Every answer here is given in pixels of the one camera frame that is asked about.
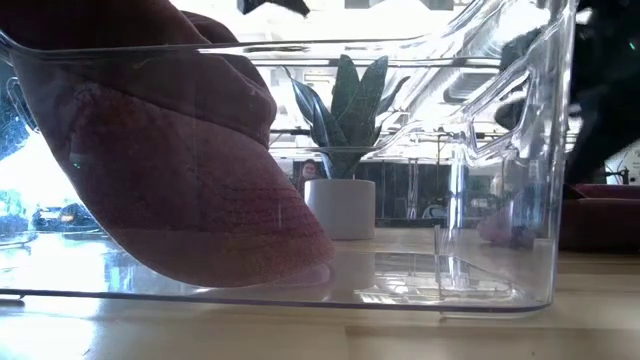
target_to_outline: dark object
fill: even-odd
[[[304,0],[238,0],[238,10],[246,15],[264,3],[280,5],[304,17],[310,12]]]
[[[60,210],[62,207],[40,207],[33,213],[31,224],[37,231],[58,231],[60,229]]]
[[[306,129],[272,129],[272,134],[289,134],[293,136],[302,135],[302,136],[311,136],[311,130]]]
[[[578,196],[562,204],[561,250],[640,251],[640,187],[581,184],[573,190]]]
[[[100,225],[82,204],[39,208],[31,223],[37,231],[84,232],[99,230]]]
[[[235,35],[233,35],[226,26],[217,21],[211,21],[211,19],[206,16],[189,11],[182,11],[182,15],[195,26],[200,35],[204,36],[211,43],[228,44],[237,41]]]
[[[591,9],[589,21],[576,26],[570,101],[580,106],[584,124],[569,156],[566,181],[583,181],[601,164],[640,138],[636,102],[640,97],[640,1],[583,0],[578,11]],[[535,30],[504,48],[503,68],[539,34]],[[506,105],[496,121],[517,125],[524,100]]]
[[[617,172],[605,171],[604,176],[620,176],[622,185],[629,185],[629,169],[622,169]]]
[[[293,84],[296,102],[303,117],[311,126],[311,138],[321,150],[323,164],[330,179],[352,179],[360,159],[380,137],[382,126],[376,125],[376,116],[391,107],[393,100],[409,80],[402,78],[391,94],[382,97],[389,60],[383,56],[375,60],[362,76],[351,58],[340,57],[336,84],[333,88],[331,111],[310,86],[287,75]]]
[[[58,217],[61,232],[84,232],[99,230],[100,225],[82,204],[70,204],[60,210]]]

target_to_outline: potted plant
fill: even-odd
[[[311,138],[320,148],[328,177],[305,184],[305,201],[334,240],[374,236],[375,184],[355,180],[354,173],[380,136],[382,126],[376,127],[376,117],[389,109],[409,79],[401,79],[383,98],[388,65],[388,57],[383,56],[359,79],[351,58],[342,55],[330,110],[310,86],[293,79],[285,69],[296,103],[311,127]]]

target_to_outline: person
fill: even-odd
[[[309,180],[321,179],[318,164],[313,159],[305,160],[302,163],[302,170],[300,171],[300,177],[296,182],[296,189],[304,197],[304,184]]]

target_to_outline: pink object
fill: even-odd
[[[236,42],[165,0],[52,6],[8,1],[0,27],[39,49]],[[331,260],[331,241],[268,153],[276,104],[248,59],[107,55],[54,62],[13,52],[12,62],[56,160],[127,252],[209,287],[277,281]]]

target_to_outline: red baseball cap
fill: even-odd
[[[276,104],[222,24],[166,0],[3,4],[0,28],[42,134],[103,228],[175,280],[235,287],[334,250],[268,152]],[[152,46],[140,50],[138,46]]]

